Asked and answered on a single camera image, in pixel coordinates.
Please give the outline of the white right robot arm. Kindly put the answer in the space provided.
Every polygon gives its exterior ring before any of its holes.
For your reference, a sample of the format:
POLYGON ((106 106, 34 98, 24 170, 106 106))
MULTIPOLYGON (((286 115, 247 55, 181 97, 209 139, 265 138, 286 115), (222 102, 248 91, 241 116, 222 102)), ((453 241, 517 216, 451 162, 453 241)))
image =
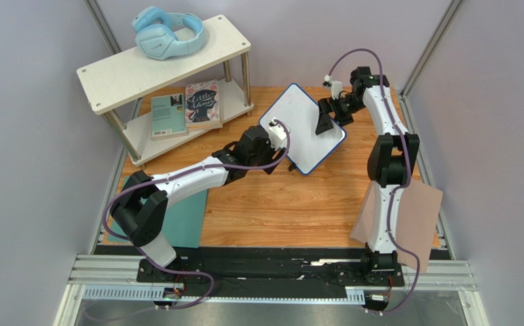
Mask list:
POLYGON ((401 122, 392 103, 390 85, 385 75, 374 75, 369 67, 358 67, 350 76, 352 89, 343 90, 340 82, 326 75, 323 86, 328 98, 318 101, 315 133, 321 135, 335 125, 354 121, 353 113, 367 109, 377 139, 367 162, 374 191, 374 217, 371 235, 360 258, 363 275, 392 275, 398 267, 395 227, 404 189, 412 179, 420 140, 401 122))

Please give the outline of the blue framed whiteboard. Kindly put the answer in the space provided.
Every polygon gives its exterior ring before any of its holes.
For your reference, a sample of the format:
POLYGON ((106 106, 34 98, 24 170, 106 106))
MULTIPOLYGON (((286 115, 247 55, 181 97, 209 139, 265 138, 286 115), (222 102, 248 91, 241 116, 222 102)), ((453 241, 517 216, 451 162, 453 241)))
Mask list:
POLYGON ((303 175, 308 175, 321 164, 347 137, 344 128, 333 123, 333 127, 316 134, 318 125, 318 103, 298 84, 290 84, 259 118, 265 129, 276 118, 286 125, 292 144, 288 159, 303 175))

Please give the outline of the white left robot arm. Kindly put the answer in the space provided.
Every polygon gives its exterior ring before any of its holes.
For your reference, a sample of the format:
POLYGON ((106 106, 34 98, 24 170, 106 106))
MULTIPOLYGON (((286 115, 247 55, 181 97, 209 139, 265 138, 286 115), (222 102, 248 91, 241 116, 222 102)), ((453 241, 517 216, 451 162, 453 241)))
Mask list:
POLYGON ((250 170, 272 174, 285 159, 291 145, 288 127, 272 120, 265 128, 252 126, 239 141, 214 152, 205 160, 164 175, 138 171, 104 210, 148 261, 158 268, 169 266, 176 251, 162 232, 169 206, 211 188, 242 179, 250 170))

